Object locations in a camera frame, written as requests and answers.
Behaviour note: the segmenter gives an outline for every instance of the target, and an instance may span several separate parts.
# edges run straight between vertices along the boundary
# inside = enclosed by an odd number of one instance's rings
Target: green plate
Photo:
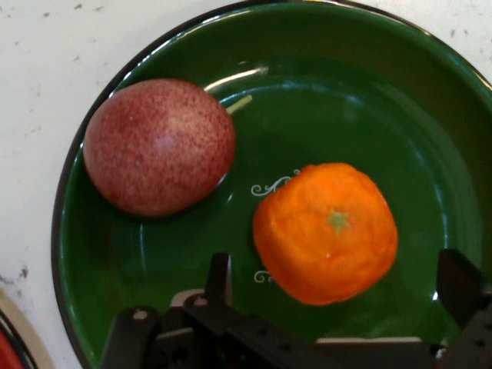
[[[149,78],[203,86],[233,113],[234,164],[198,206],[139,221],[85,171],[83,135],[114,90]],[[427,32],[348,2],[242,2],[195,18],[138,54],[89,110],[63,169],[52,229],[58,305],[75,351],[97,367],[111,319],[201,288],[216,251],[233,262],[234,305],[299,337],[458,330],[435,294],[437,254],[461,250],[492,274],[492,89]],[[261,199],[307,164],[350,163],[377,183],[400,235],[391,271],[344,303],[304,306],[263,271],[251,237]]]

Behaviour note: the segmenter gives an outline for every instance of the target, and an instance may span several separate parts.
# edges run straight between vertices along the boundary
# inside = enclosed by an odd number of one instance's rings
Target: plate rim
[[[210,10],[209,12],[205,12],[201,15],[198,15],[194,18],[187,20],[186,22],[181,23],[180,25],[174,27],[170,31],[165,32],[163,35],[156,38],[153,42],[145,46],[136,56],[134,56],[130,61],[125,64],[125,66],[120,69],[120,71],[111,79],[111,81],[104,87],[102,92],[95,99],[92,106],[89,108],[85,117],[83,118],[81,124],[79,125],[75,136],[70,144],[70,148],[68,149],[68,153],[65,158],[65,162],[63,164],[60,178],[58,180],[58,187],[55,195],[55,203],[53,207],[53,216],[52,216],[52,234],[51,234],[51,263],[52,263],[52,278],[53,285],[55,289],[55,296],[58,305],[58,311],[61,315],[61,320],[63,322],[65,333],[68,336],[68,339],[71,343],[71,346],[77,356],[77,359],[82,366],[83,369],[92,369],[92,365],[86,356],[81,342],[75,333],[75,327],[71,323],[70,314],[67,309],[67,298],[65,296],[63,283],[60,279],[61,277],[61,265],[59,260],[59,251],[61,246],[61,235],[60,230],[62,229],[62,218],[63,218],[63,207],[65,204],[65,196],[67,193],[68,182],[70,180],[70,173],[73,167],[75,158],[80,148],[80,144],[83,142],[83,138],[85,135],[85,129],[95,111],[99,108],[99,106],[111,96],[111,93],[118,87],[118,85],[125,79],[125,76],[135,69],[138,66],[138,63],[146,57],[150,55],[152,51],[156,48],[164,44],[165,42],[171,40],[173,37],[181,34],[182,32],[187,31],[188,29],[195,27],[196,25],[200,25],[203,21],[210,19],[212,17],[220,16],[228,12],[234,12],[237,10],[241,10],[244,8],[250,8],[256,5],[272,5],[272,4],[281,4],[281,3],[318,3],[326,6],[333,5],[342,5],[348,8],[354,8],[358,10],[363,10],[366,12],[374,13],[375,15],[382,15],[386,18],[389,18],[392,21],[400,22],[402,25],[411,27],[414,30],[419,31],[420,33],[428,36],[432,42],[437,42],[441,46],[444,46],[449,52],[452,52],[460,59],[460,63],[464,64],[467,69],[478,79],[476,83],[482,84],[483,87],[489,90],[492,94],[492,84],[459,52],[450,47],[446,42],[442,41],[440,38],[426,31],[422,27],[415,25],[413,22],[409,22],[408,20],[401,18],[397,15],[394,15],[390,12],[386,12],[384,10],[380,10],[378,8],[360,4],[357,2],[353,2],[351,0],[244,0],[235,2],[230,5],[222,6],[220,8],[215,8]],[[30,357],[30,353],[27,348],[25,348],[25,352],[28,357]]]
[[[22,340],[21,335],[17,332],[2,310],[0,310],[0,333],[5,335],[10,347],[25,369],[38,369],[38,366],[24,340]]]

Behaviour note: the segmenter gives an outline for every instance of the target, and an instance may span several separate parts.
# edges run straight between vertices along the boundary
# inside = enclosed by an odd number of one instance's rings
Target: tangerine
[[[312,305],[345,301],[390,270],[398,234],[377,185],[345,163],[308,165],[254,213],[254,244],[275,282]]]

